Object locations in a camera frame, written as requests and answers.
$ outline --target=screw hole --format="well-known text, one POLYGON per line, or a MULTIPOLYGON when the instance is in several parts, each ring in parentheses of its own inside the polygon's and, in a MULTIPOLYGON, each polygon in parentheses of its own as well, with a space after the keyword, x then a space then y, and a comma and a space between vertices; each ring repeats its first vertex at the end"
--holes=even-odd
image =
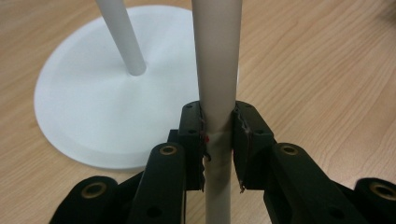
POLYGON ((177 152, 177 148, 172 147, 172 146, 166 146, 166 147, 160 148, 160 152, 161 152, 161 154, 163 154, 165 156, 169 156, 169 155, 175 154, 177 152))
POLYGON ((107 185, 103 182, 95 182, 87 185, 81 192, 81 196, 85 199, 92 199, 99 197, 105 193, 107 185))
POLYGON ((297 155, 298 153, 298 150, 294 147, 282 147, 282 151, 291 156, 297 155))
POLYGON ((384 184, 374 182, 370 185, 370 190, 383 199, 396 201, 396 190, 384 184))
POLYGON ((160 217, 163 214, 163 211, 157 206, 151 206, 148 211, 148 217, 160 217))

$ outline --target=white round base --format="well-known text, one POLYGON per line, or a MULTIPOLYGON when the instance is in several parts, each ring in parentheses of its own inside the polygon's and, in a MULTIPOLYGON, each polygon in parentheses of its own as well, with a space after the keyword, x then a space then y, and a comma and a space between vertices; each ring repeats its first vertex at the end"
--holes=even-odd
POLYGON ((165 6, 128 9, 147 71, 131 76, 103 18, 52 53, 35 88, 43 134, 63 154, 95 167, 141 169, 177 129, 198 84, 192 15, 165 6))

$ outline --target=white pole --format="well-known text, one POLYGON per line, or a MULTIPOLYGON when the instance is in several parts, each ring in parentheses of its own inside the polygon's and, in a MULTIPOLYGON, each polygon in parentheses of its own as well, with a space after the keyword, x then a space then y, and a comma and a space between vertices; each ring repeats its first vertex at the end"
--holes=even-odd
POLYGON ((146 64, 123 0, 96 0, 108 30, 116 42, 120 55, 133 76, 142 75, 146 64))
POLYGON ((235 107, 242 0, 192 0, 201 108, 205 114, 206 224, 229 224, 231 114, 235 107))

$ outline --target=table surface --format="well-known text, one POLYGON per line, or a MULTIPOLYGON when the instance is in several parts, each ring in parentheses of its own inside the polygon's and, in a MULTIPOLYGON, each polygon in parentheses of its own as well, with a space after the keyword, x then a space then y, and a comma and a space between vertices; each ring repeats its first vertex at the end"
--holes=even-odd
MULTIPOLYGON (((134 0, 191 9, 190 1, 134 0)), ((94 1, 0 2, 0 222, 45 223, 77 182, 106 171, 56 150, 35 120, 40 70, 74 31, 99 17, 94 1)), ((237 99, 256 106, 278 142, 303 147, 333 180, 353 188, 396 183, 396 2, 244 1, 237 99)), ((262 191, 239 193, 232 223, 269 223, 262 191)), ((189 192, 187 223, 205 198, 189 192)))

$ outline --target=wood grain surface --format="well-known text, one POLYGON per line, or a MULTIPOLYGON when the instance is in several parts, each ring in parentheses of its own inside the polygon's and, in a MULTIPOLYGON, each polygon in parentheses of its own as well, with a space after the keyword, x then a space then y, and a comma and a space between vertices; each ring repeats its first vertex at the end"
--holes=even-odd
MULTIPOLYGON (((191 9, 181 0, 125 3, 191 9)), ((1 223, 46 223, 80 180, 134 174, 67 158, 35 120, 40 69, 99 16, 93 0, 0 1, 1 223)), ((396 183, 396 1, 244 1, 237 99, 331 179, 350 188, 368 176, 396 183)), ((262 191, 240 194, 234 173, 232 181, 232 223, 270 223, 262 191)), ((187 223, 204 220, 204 194, 189 192, 187 223)))

